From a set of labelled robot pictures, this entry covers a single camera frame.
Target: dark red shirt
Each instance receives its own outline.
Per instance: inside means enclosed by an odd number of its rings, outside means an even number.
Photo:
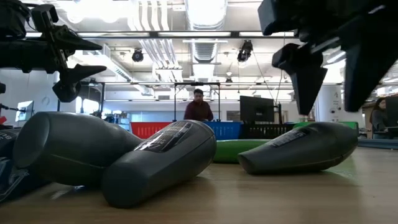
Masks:
[[[197,103],[192,101],[187,105],[184,119],[192,119],[197,121],[213,120],[213,112],[211,112],[210,105],[204,101]]]

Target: spotlight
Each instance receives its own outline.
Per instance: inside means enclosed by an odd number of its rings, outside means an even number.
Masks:
[[[239,50],[237,60],[239,62],[247,61],[251,56],[252,51],[253,51],[253,45],[251,43],[251,40],[245,40],[241,47],[241,50]]]
[[[132,60],[134,62],[141,62],[144,59],[144,55],[142,54],[142,49],[135,49],[132,55]]]
[[[227,78],[227,79],[225,80],[225,82],[226,82],[226,83],[232,83],[232,78],[231,78],[231,77]]]

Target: man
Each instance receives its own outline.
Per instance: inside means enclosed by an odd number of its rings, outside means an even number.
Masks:
[[[193,119],[197,121],[212,121],[213,113],[210,105],[203,101],[203,91],[196,89],[193,92],[193,101],[188,104],[184,119]]]

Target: black monitor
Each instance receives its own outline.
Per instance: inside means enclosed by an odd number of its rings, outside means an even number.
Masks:
[[[398,96],[386,98],[387,127],[398,126]]]
[[[274,122],[274,100],[260,97],[241,96],[241,121],[253,123],[255,121]]]

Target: black crate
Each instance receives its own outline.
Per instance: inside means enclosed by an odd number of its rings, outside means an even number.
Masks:
[[[292,130],[294,124],[242,124],[240,139],[274,139]]]

